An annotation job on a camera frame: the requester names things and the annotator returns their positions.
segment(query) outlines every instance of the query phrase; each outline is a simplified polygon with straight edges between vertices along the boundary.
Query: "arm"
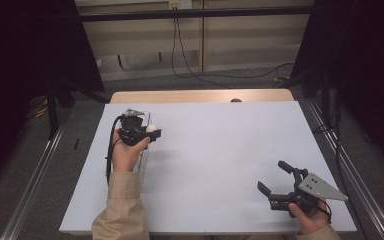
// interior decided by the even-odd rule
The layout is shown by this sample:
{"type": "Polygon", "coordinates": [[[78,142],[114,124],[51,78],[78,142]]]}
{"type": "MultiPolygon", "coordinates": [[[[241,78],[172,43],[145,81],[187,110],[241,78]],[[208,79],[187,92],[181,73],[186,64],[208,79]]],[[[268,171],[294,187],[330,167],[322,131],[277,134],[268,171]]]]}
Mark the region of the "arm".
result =
{"type": "MultiPolygon", "coordinates": [[[[319,201],[319,207],[326,210],[326,205],[319,201]]],[[[318,211],[305,214],[298,205],[291,203],[289,209],[300,223],[300,230],[297,233],[297,240],[339,240],[338,234],[328,223],[328,217],[318,211]]]]}
{"type": "Polygon", "coordinates": [[[114,132],[113,169],[108,187],[107,208],[92,224],[93,239],[148,240],[146,215],[140,200],[140,175],[133,173],[139,153],[149,144],[145,138],[129,147],[114,132]]]}

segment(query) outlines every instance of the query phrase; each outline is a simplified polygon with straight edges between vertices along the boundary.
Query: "white table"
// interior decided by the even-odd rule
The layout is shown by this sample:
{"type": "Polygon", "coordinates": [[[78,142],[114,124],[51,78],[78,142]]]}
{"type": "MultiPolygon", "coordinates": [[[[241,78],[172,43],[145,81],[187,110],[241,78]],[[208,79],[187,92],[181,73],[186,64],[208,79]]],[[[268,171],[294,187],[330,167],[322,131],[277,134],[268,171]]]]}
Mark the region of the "white table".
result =
{"type": "MultiPolygon", "coordinates": [[[[162,137],[152,143],[141,197],[153,234],[296,232],[287,212],[270,210],[256,188],[293,190],[284,160],[336,187],[297,102],[107,105],[60,231],[90,233],[105,208],[105,156],[113,120],[127,108],[150,111],[162,137]]],[[[356,231],[343,202],[329,201],[332,226],[356,231]]]]}

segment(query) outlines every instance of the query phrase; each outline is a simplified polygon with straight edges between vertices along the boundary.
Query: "white ball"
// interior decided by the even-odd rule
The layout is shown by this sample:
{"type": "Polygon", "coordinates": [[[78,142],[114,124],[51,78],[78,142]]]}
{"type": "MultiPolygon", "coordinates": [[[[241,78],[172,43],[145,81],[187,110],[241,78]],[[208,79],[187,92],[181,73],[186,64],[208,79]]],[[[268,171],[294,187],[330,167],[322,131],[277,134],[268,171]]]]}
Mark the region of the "white ball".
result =
{"type": "Polygon", "coordinates": [[[148,127],[146,127],[146,132],[153,132],[155,130],[158,130],[158,127],[155,125],[148,125],[148,127]]]}

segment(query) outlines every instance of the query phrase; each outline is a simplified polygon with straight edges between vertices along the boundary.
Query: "wall outlet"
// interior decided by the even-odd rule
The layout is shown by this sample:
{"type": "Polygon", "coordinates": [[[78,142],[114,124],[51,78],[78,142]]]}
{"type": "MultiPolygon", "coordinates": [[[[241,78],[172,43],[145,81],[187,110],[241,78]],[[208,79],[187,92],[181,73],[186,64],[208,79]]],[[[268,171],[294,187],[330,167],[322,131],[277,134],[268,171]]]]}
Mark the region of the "wall outlet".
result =
{"type": "Polygon", "coordinates": [[[180,0],[180,9],[192,9],[192,0],[180,0]]]}
{"type": "Polygon", "coordinates": [[[168,1],[168,9],[169,10],[181,9],[180,8],[180,0],[169,0],[168,1]]]}

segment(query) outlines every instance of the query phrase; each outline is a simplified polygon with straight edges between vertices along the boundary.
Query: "beige sleeve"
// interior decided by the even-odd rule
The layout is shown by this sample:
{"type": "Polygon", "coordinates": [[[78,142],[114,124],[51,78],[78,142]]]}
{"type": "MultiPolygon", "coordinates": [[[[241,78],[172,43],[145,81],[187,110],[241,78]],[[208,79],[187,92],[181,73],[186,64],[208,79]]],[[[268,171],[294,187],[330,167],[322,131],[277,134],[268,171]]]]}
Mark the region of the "beige sleeve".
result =
{"type": "Polygon", "coordinates": [[[340,240],[338,234],[330,224],[320,228],[316,232],[307,235],[297,235],[297,240],[340,240]]]}
{"type": "Polygon", "coordinates": [[[140,200],[140,175],[111,173],[107,208],[92,224],[93,239],[148,240],[146,215],[140,200]]]}

